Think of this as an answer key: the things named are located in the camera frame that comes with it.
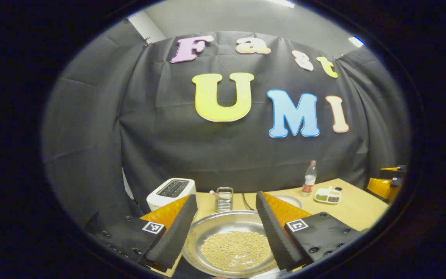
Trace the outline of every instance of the metal container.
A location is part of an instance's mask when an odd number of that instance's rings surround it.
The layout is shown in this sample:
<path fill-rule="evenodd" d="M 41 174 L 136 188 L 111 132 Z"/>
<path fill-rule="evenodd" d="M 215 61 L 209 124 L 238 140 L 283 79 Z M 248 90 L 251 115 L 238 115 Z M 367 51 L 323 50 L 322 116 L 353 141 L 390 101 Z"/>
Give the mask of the metal container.
<path fill-rule="evenodd" d="M 230 231 L 251 231 L 265 235 L 257 211 L 233 210 L 212 214 L 192 224 L 182 249 L 182 256 L 193 267 L 213 276 L 222 275 L 228 278 L 246 278 L 259 274 L 259 277 L 268 275 L 267 277 L 276 278 L 286 274 L 286 272 L 280 272 L 278 269 L 272 252 L 269 252 L 267 258 L 261 263 L 238 272 L 220 270 L 213 266 L 200 253 L 201 246 L 204 240 L 210 236 L 217 233 L 229 233 Z"/>
<path fill-rule="evenodd" d="M 216 198 L 216 212 L 230 211 L 233 208 L 233 188 L 219 187 L 216 193 L 221 198 Z"/>

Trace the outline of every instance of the blue letter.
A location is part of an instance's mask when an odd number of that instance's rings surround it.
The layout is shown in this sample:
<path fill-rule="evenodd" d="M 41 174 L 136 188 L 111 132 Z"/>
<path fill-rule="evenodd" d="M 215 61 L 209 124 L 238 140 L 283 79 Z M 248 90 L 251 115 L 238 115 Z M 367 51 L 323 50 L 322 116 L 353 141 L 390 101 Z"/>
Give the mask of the blue letter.
<path fill-rule="evenodd" d="M 269 131 L 269 136 L 272 138 L 283 138 L 287 136 L 288 130 L 285 128 L 284 118 L 294 136 L 299 132 L 302 120 L 304 120 L 304 127 L 300 133 L 303 136 L 319 135 L 316 122 L 316 96 L 308 93 L 302 94 L 297 108 L 290 99 L 290 96 L 283 90 L 269 90 L 268 97 L 273 101 L 274 110 L 274 125 Z"/>

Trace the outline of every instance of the plastic bottle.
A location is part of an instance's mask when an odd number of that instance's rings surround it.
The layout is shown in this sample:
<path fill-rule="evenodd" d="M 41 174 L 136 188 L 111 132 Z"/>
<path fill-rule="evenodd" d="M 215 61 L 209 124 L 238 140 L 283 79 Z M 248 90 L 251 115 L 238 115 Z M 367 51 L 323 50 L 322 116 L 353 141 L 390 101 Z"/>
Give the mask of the plastic bottle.
<path fill-rule="evenodd" d="M 312 160 L 310 166 L 307 168 L 306 176 L 304 177 L 304 185 L 302 186 L 301 196 L 310 196 L 312 187 L 316 182 L 317 168 L 316 161 Z"/>

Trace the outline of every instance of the ceiling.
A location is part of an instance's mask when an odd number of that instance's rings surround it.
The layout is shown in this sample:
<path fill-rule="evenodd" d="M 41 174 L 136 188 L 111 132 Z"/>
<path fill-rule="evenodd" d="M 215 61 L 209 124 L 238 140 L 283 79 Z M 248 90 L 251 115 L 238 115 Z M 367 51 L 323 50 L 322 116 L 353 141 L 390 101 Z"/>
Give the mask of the ceiling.
<path fill-rule="evenodd" d="M 267 0 L 166 0 L 144 11 L 167 38 L 206 31 L 244 31 L 277 35 L 339 57 L 357 47 L 355 36 L 296 5 Z"/>

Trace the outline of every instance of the ceiling light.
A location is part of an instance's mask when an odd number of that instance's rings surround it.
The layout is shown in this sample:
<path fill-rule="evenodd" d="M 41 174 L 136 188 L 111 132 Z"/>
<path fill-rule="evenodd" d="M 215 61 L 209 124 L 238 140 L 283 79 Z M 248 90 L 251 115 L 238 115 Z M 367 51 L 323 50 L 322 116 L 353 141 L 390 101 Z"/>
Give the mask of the ceiling light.
<path fill-rule="evenodd" d="M 289 8 L 292 8 L 292 9 L 293 9 L 293 7 L 295 7 L 295 4 L 293 4 L 292 2 L 289 2 L 287 0 L 268 0 L 268 1 L 280 4 L 282 6 L 289 7 Z"/>
<path fill-rule="evenodd" d="M 355 44 L 355 46 L 357 46 L 358 48 L 364 46 L 364 43 L 357 37 L 350 37 L 348 40 L 352 42 L 352 44 Z"/>

